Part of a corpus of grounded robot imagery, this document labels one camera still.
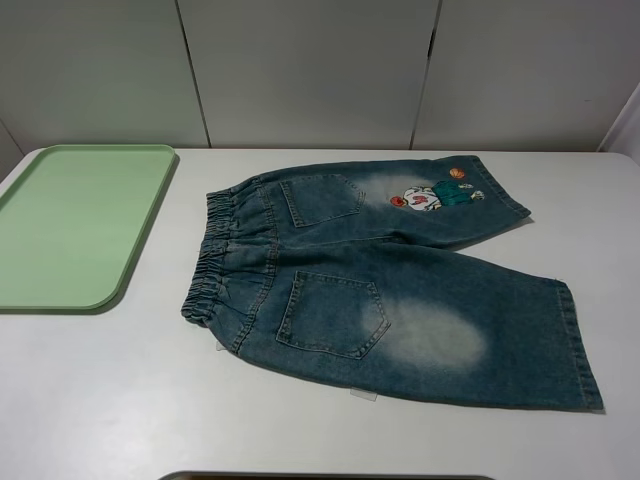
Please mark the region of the blue children's denim shorts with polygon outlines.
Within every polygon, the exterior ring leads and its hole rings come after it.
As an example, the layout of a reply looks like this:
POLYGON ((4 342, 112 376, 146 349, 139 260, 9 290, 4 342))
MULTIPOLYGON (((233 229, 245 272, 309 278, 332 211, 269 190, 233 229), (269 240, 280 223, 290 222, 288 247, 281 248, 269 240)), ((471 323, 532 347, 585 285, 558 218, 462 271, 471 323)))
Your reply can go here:
POLYGON ((460 253, 529 214, 473 155, 262 173, 208 195, 181 313, 303 380, 601 411, 569 287, 460 253))

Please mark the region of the light green plastic tray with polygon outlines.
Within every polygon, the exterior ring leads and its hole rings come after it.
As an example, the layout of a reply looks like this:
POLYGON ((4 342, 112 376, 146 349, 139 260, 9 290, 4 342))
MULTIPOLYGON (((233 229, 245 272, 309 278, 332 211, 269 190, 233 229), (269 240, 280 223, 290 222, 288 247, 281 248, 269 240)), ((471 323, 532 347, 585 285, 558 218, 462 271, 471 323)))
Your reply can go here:
POLYGON ((41 150, 1 196, 1 308, 92 311, 114 298, 177 161, 166 145, 41 150))

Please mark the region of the clear tape piece lower centre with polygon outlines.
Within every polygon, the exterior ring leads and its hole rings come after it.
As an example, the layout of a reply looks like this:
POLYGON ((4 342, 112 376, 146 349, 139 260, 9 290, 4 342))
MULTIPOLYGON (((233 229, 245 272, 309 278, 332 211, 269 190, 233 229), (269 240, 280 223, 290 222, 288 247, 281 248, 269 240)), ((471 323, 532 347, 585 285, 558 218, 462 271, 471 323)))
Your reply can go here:
POLYGON ((358 389, 358 388, 351 388, 350 394, 354 397, 357 397, 366 401, 370 401, 370 402, 375 402, 378 398, 377 393, 358 389))

